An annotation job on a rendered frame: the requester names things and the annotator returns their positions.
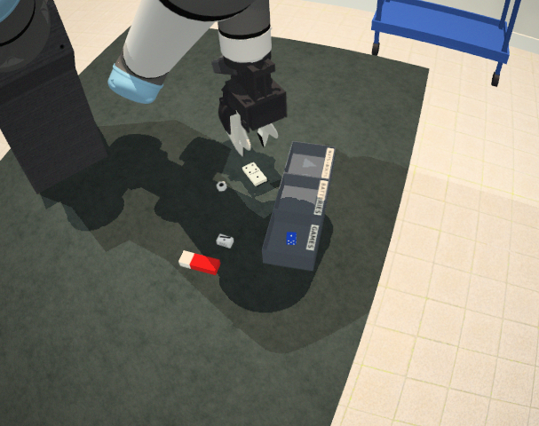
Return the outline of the grey rack of labelled bins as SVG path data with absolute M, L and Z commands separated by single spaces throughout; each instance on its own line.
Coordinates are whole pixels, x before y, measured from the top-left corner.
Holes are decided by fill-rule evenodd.
M 292 141 L 262 247 L 264 264 L 313 271 L 335 151 L 335 146 Z M 287 232 L 297 233 L 296 245 L 287 245 Z

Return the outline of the blue die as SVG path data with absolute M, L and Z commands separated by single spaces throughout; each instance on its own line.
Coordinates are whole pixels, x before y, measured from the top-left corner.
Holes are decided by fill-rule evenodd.
M 287 243 L 287 245 L 296 245 L 296 243 L 297 243 L 297 233 L 287 232 L 286 243 Z

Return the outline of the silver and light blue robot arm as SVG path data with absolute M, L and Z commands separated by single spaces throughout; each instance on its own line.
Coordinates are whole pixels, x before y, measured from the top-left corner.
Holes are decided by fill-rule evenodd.
M 252 63 L 272 49 L 269 0 L 141 0 L 108 86 L 132 101 L 152 103 L 167 74 L 215 22 L 223 54 L 211 61 L 216 74 L 237 75 L 223 56 Z M 0 73 L 31 62 L 50 29 L 44 0 L 0 0 Z

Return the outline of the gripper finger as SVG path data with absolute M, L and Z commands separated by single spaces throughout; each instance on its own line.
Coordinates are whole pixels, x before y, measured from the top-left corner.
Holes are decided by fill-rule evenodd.
M 262 147 L 266 146 L 266 141 L 268 139 L 268 135 L 271 135 L 274 138 L 278 138 L 278 132 L 275 129 L 275 127 L 273 126 L 272 123 L 258 129 L 258 137 L 260 139 Z
M 250 150 L 250 141 L 241 125 L 240 115 L 227 104 L 226 98 L 227 96 L 219 98 L 218 117 L 234 147 L 241 156 L 244 156 L 244 148 Z

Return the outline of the red and white eraser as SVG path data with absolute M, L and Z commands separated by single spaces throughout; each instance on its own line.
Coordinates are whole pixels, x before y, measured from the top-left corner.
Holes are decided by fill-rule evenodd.
M 213 275 L 217 274 L 220 262 L 218 259 L 198 255 L 195 253 L 183 251 L 181 258 L 179 259 L 180 266 L 194 269 L 200 272 L 206 272 Z

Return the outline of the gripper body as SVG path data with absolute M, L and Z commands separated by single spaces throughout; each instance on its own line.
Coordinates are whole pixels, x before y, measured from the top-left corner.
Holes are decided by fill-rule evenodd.
M 225 64 L 236 70 L 237 75 L 231 75 L 231 79 L 226 81 L 222 88 L 223 97 L 227 96 L 227 104 L 237 110 L 238 114 L 241 110 L 241 125 L 248 133 L 250 128 L 257 130 L 287 117 L 286 91 L 271 78 L 275 64 L 270 59 L 271 51 L 261 60 L 252 63 L 235 62 L 224 57 Z M 244 74 L 244 71 L 239 70 L 246 72 Z

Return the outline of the white domino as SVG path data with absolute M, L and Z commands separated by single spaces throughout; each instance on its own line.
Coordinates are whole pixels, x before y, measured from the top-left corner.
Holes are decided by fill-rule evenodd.
M 249 177 L 254 186 L 260 185 L 267 181 L 265 175 L 261 172 L 261 170 L 254 162 L 242 167 L 242 170 Z

